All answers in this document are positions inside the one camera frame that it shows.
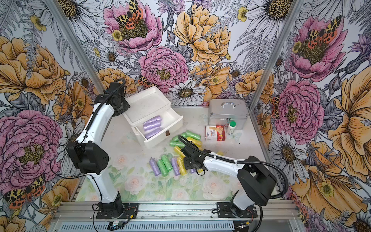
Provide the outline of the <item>purple trash bag roll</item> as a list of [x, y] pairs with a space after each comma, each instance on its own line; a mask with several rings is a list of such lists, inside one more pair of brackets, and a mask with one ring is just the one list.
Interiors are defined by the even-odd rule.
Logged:
[[160, 126], [161, 126], [160, 121], [151, 122], [151, 123], [148, 123], [148, 124], [144, 125], [144, 131], [149, 131], [149, 130], [152, 130], [152, 129], [156, 129], [156, 128], [159, 128]]
[[172, 165], [172, 168], [174, 170], [174, 174], [176, 176], [179, 176], [181, 173], [180, 173], [180, 169], [178, 167], [178, 163], [177, 163], [177, 158], [176, 157], [171, 158], [171, 165]]
[[146, 122], [144, 122], [144, 125], [151, 125], [151, 124], [161, 122], [161, 121], [162, 121], [161, 116], [155, 116], [155, 117], [147, 120]]
[[155, 135], [157, 135], [158, 133], [160, 133], [162, 131], [161, 128], [156, 128], [148, 133], [145, 134], [145, 138], [148, 140], [152, 137], [154, 137]]
[[149, 160], [149, 164], [150, 164], [150, 166], [152, 168], [152, 171], [154, 172], [154, 175], [155, 176], [161, 175], [161, 171], [160, 171], [160, 169], [159, 169], [159, 167], [157, 165], [157, 162], [156, 162], [156, 160], [154, 158], [151, 158]]

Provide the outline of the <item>white pulled-out drawer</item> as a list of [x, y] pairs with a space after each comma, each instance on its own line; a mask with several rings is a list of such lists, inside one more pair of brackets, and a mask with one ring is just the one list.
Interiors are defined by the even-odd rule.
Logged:
[[172, 108], [162, 111], [157, 116], [161, 117], [159, 127], [144, 130], [144, 124], [140, 123], [138, 126], [132, 127], [132, 130], [143, 148], [153, 148], [157, 144], [161, 143], [171, 136], [175, 136], [175, 133], [183, 126], [184, 117], [180, 116]]

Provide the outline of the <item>white drawer cabinet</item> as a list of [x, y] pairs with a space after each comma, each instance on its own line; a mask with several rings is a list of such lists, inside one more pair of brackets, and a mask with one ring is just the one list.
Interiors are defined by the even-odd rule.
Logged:
[[157, 88], [150, 87], [126, 99], [130, 108], [123, 113], [131, 127], [138, 126], [171, 107], [170, 101]]

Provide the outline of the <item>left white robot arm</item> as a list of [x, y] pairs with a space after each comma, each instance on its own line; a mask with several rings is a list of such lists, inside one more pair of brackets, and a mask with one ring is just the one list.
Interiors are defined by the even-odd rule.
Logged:
[[93, 112], [87, 125], [75, 140], [66, 146], [67, 154], [74, 167], [95, 184], [99, 195], [98, 209], [113, 213], [115, 217], [123, 211], [121, 196], [104, 170], [109, 163], [109, 155], [101, 148], [101, 142], [113, 117], [123, 114], [130, 108], [125, 99], [126, 80], [120, 78], [109, 84], [104, 94], [95, 98]]

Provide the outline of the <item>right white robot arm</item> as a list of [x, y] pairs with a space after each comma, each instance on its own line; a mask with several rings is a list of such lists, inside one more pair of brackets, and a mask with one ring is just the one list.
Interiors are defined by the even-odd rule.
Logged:
[[199, 150], [191, 142], [181, 152], [185, 155], [186, 169], [215, 171], [238, 179], [242, 190], [237, 191], [226, 206], [220, 206], [222, 214], [245, 217], [249, 207], [266, 206], [276, 187], [277, 179], [265, 162], [250, 156], [248, 159], [231, 159], [219, 156], [210, 150]]

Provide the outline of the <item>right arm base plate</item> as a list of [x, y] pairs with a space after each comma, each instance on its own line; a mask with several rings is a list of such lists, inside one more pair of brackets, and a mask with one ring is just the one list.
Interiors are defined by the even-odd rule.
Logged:
[[239, 209], [230, 202], [217, 202], [216, 214], [218, 218], [257, 218], [258, 213], [254, 206], [249, 206], [245, 210]]

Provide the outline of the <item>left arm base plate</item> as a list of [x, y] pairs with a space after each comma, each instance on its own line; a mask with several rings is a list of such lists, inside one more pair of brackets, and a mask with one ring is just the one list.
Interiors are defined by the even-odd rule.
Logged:
[[99, 203], [98, 206], [96, 219], [135, 219], [139, 208], [138, 203]]

